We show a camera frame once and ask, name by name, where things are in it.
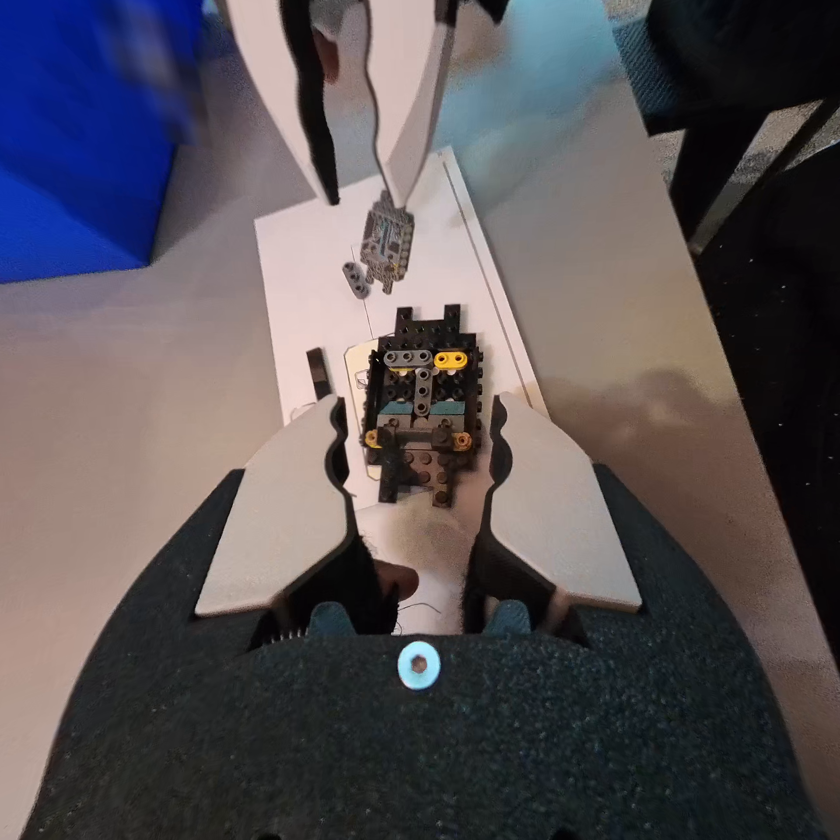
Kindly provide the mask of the blue storage bin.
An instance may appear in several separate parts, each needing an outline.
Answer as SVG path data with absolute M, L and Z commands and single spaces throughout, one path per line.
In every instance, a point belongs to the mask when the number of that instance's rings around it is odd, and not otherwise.
M 203 3 L 1 2 L 1 281 L 149 265 Z

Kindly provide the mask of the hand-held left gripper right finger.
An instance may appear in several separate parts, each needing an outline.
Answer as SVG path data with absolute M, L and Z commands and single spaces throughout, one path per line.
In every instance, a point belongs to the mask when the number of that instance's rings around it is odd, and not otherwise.
M 511 392 L 493 399 L 490 441 L 471 563 L 479 592 L 530 614 L 637 613 L 642 596 L 583 448 Z

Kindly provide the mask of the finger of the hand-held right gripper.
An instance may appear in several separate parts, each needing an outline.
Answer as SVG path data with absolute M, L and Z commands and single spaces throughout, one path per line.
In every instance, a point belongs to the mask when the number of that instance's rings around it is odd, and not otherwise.
M 374 153 L 395 205 L 425 165 L 455 42 L 456 2 L 365 2 L 364 60 L 374 102 Z
M 309 1 L 227 1 L 234 40 L 282 139 L 316 196 L 340 202 L 325 77 Z

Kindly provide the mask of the white instruction booklet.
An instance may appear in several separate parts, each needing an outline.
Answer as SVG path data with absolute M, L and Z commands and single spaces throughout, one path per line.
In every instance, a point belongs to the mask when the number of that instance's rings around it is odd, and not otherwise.
M 490 487 L 491 444 L 483 434 L 477 465 L 460 474 L 454 504 L 434 507 L 419 488 L 395 504 L 378 502 L 360 444 L 361 353 L 348 369 L 345 354 L 394 332 L 396 311 L 413 307 L 420 319 L 438 319 L 446 304 L 461 305 L 461 323 L 484 354 L 480 419 L 489 426 L 493 396 L 511 392 L 543 416 L 548 409 L 513 316 L 508 296 L 452 148 L 431 154 L 410 203 L 415 236 L 404 280 L 391 295 L 374 289 L 356 298 L 343 263 L 360 261 L 364 218 L 384 183 L 375 175 L 350 185 L 340 205 L 313 200 L 255 221 L 269 330 L 283 422 L 315 400 L 306 353 L 323 351 L 333 391 L 345 400 L 345 445 L 360 533 L 376 559 L 418 572 L 416 593 L 399 607 L 401 635 L 456 635 L 463 630 L 461 592 L 469 553 Z

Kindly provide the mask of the black lego tile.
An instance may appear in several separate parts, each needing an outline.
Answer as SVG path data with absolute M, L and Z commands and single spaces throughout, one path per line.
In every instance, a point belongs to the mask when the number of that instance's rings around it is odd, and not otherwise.
M 308 368 L 316 402 L 334 394 L 327 357 L 322 348 L 307 351 Z

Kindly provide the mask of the person's right hand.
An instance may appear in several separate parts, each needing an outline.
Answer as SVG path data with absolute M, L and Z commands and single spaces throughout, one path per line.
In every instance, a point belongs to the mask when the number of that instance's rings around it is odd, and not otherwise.
M 340 74 L 338 46 L 317 28 L 314 28 L 311 33 L 321 62 L 324 80 L 332 85 L 337 81 Z

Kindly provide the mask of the black speckled clothing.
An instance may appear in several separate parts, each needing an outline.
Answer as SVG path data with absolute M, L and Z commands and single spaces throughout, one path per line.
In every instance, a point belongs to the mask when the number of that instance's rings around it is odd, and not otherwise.
M 838 143 L 747 196 L 696 270 L 838 661 Z

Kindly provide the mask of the black chair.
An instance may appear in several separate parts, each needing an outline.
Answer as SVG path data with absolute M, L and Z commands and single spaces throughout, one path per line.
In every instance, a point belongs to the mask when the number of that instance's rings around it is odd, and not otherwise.
M 613 35 L 647 133 L 685 132 L 669 197 L 686 242 L 769 115 L 820 103 L 756 188 L 838 111 L 838 1 L 653 1 Z

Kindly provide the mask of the person's left hand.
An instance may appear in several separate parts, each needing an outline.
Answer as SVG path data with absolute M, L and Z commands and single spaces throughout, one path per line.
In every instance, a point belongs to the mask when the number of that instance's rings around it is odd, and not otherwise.
M 385 598 L 404 602 L 417 591 L 419 576 L 414 569 L 382 560 L 374 560 L 374 568 Z

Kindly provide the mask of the black lego model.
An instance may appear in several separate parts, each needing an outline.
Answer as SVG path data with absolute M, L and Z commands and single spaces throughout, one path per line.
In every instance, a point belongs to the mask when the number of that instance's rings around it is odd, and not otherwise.
M 394 330 L 368 354 L 359 421 L 379 502 L 418 488 L 431 492 L 436 508 L 453 505 L 456 477 L 476 466 L 481 447 L 483 361 L 459 304 L 445 305 L 437 319 L 396 310 Z

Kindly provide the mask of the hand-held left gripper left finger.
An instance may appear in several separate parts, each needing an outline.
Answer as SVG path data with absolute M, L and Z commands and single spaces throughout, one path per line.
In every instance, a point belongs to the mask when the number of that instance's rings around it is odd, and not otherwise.
M 344 399 L 328 395 L 247 462 L 198 596 L 198 617 L 273 606 L 348 548 L 357 529 Z

